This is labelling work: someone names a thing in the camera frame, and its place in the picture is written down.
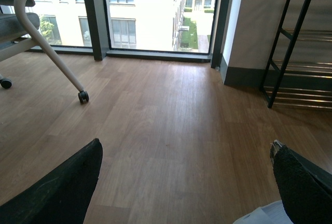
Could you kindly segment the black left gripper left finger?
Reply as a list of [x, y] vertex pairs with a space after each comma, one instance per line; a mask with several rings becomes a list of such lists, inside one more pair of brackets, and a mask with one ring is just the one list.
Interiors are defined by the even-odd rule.
[[103, 147], [95, 138], [35, 184], [1, 205], [1, 223], [83, 223]]

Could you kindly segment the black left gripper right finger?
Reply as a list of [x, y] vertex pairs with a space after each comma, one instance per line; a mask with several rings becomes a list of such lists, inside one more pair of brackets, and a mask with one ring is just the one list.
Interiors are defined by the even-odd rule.
[[283, 207], [293, 223], [331, 223], [331, 174], [279, 140], [270, 149]]

